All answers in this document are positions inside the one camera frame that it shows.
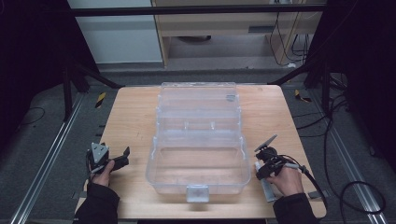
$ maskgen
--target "white panel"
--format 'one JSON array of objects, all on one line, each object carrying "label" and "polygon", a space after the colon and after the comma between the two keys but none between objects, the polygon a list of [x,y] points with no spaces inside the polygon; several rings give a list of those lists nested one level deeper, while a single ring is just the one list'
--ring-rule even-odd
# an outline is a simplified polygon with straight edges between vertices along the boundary
[{"label": "white panel", "polygon": [[[151,7],[149,0],[68,0],[71,8]],[[153,16],[81,17],[78,25],[96,63],[161,62]]]}]

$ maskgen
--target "wooden table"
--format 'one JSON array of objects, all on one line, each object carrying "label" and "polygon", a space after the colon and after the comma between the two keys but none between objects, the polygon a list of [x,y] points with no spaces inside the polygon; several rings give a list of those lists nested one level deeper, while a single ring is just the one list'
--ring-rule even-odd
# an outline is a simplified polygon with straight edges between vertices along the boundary
[{"label": "wooden table", "polygon": [[[279,154],[292,156],[308,170],[310,166],[295,129],[282,90],[278,86],[237,85],[242,108],[243,135],[251,158],[252,178],[238,195],[211,195],[209,203],[186,203],[185,195],[158,194],[145,178],[155,107],[160,87],[128,87],[119,90],[102,142],[110,147],[110,158],[131,148],[130,164],[112,173],[111,188],[120,196],[119,218],[268,218],[275,217],[255,177],[254,149],[275,133],[271,144]],[[315,191],[304,176],[305,192]],[[317,217],[325,216],[321,200],[311,201]]]}]

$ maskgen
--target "black metal pole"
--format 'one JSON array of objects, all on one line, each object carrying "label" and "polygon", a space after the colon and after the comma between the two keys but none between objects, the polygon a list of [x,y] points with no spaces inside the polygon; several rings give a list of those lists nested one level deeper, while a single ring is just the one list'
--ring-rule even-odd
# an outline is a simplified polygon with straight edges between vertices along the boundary
[{"label": "black metal pole", "polygon": [[326,4],[276,4],[276,5],[225,5],[187,7],[113,7],[113,8],[73,8],[70,10],[45,10],[54,16],[133,16],[172,14],[213,14],[213,13],[258,13],[258,12],[312,12],[324,11]]}]

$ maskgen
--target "black sleeve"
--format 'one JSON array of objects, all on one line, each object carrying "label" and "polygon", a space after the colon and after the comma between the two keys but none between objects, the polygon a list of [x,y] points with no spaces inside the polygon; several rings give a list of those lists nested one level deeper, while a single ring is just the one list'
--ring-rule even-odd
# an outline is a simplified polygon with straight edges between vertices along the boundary
[{"label": "black sleeve", "polygon": [[274,212],[279,224],[319,223],[304,193],[278,199],[274,203]]},{"label": "black sleeve", "polygon": [[112,189],[92,183],[73,224],[117,224],[119,201],[120,197]]}]

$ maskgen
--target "clear plastic box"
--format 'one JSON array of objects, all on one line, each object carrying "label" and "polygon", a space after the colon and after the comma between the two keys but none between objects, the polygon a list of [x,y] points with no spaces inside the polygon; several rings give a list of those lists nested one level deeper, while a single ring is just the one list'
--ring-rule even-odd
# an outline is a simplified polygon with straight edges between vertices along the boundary
[{"label": "clear plastic box", "polygon": [[237,194],[250,180],[234,83],[163,83],[146,178],[158,193]]}]

